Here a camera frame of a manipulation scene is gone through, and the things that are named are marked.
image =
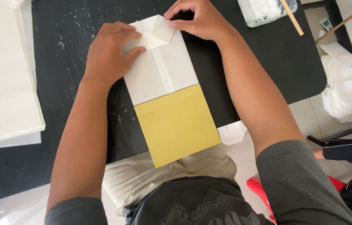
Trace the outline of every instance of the beige pants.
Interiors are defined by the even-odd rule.
[[[105,167],[103,187],[118,207],[132,205],[166,181],[186,176],[212,176],[233,179],[234,161],[226,155],[223,144],[205,149],[165,166],[155,168],[149,152],[144,152]]]

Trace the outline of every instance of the yellow paper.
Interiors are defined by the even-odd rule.
[[[134,109],[156,168],[221,142],[199,84]]]

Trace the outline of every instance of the table surface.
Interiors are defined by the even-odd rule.
[[[46,121],[42,143],[0,149],[0,198],[50,182],[56,150],[83,77],[89,44],[103,23],[132,23],[163,14],[174,0],[48,1],[32,3],[37,90]],[[249,28],[236,0],[212,0],[241,33],[287,103],[321,93],[326,76],[303,8]],[[178,15],[191,19],[191,13]],[[183,32],[193,67],[217,127],[240,120],[230,99],[216,44]],[[119,80],[108,97],[107,163],[148,151],[126,84]]]

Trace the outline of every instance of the red plastic stool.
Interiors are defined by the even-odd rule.
[[[337,191],[340,191],[346,185],[344,182],[336,180],[331,176],[328,176],[328,177],[332,182],[332,184],[336,187]],[[272,221],[273,223],[276,223],[275,217],[273,216],[272,209],[270,208],[270,205],[269,205],[268,197],[263,191],[261,182],[255,180],[254,178],[249,178],[247,180],[247,187],[262,199],[262,201],[265,203],[266,207],[268,207],[270,211],[269,220]]]

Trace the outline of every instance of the bamboo skewer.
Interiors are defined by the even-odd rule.
[[[298,34],[300,36],[302,36],[303,35],[303,31],[302,31],[300,25],[298,24],[296,18],[294,17],[293,12],[291,12],[290,7],[286,3],[286,0],[280,0],[280,2],[282,3],[284,9],[286,10],[286,12],[288,14],[288,17],[291,19],[291,22],[293,22],[294,27],[296,28]]]
[[[333,29],[331,29],[329,32],[325,33],[322,37],[320,37],[318,40],[315,41],[315,44],[318,44],[319,42],[321,42],[324,38],[326,38],[326,36],[330,33],[333,33],[337,28],[343,26],[345,23],[347,23],[350,19],[352,19],[352,15],[349,16],[348,18],[346,18],[345,20],[343,20],[343,22],[339,23],[337,26],[333,27]]]

